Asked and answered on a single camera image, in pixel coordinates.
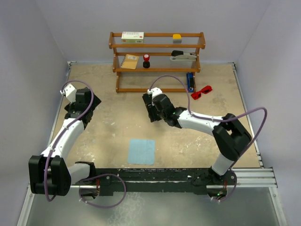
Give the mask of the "light blue cleaning cloth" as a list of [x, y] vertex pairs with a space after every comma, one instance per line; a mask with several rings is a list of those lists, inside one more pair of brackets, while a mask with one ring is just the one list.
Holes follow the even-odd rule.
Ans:
[[129, 142], [129, 164], [153, 165], [155, 161], [155, 141], [149, 139], [131, 139]]

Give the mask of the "black glasses case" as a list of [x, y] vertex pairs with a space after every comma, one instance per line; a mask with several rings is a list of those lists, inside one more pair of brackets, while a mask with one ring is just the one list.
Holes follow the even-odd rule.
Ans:
[[145, 104], [145, 107], [148, 112], [148, 117], [151, 122], [154, 122], [157, 120], [157, 109], [155, 106], [152, 105], [152, 96], [145, 93], [143, 94], [143, 101]]

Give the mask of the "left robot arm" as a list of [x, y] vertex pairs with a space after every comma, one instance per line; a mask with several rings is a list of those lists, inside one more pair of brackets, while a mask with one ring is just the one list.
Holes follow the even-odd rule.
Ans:
[[66, 115], [62, 127], [50, 145], [28, 162], [31, 192], [47, 198], [65, 196], [71, 185], [81, 180], [91, 185], [97, 178], [94, 163], [77, 161], [67, 167], [65, 158], [91, 122], [93, 111], [101, 100], [88, 87], [76, 89], [71, 84], [61, 93], [69, 100], [64, 108]]

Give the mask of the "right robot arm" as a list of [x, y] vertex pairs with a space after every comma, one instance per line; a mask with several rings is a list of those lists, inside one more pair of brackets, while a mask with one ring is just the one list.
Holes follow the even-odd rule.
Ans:
[[143, 94], [143, 101], [151, 122], [164, 120], [169, 126], [180, 129], [192, 129], [214, 137], [220, 154], [210, 167], [209, 179], [214, 184], [220, 184], [226, 178], [227, 171], [242, 155], [252, 140], [251, 135], [239, 120], [223, 122], [235, 116], [227, 114], [213, 120], [204, 120], [202, 114], [192, 116], [187, 108], [174, 107], [165, 94], [153, 97]]

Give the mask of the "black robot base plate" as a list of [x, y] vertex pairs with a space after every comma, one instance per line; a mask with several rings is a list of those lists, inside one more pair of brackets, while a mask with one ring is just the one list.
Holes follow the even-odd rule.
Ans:
[[97, 168], [101, 175], [100, 196], [114, 192], [217, 194], [225, 186], [234, 186], [237, 176], [229, 170], [222, 177], [209, 172], [210, 168]]

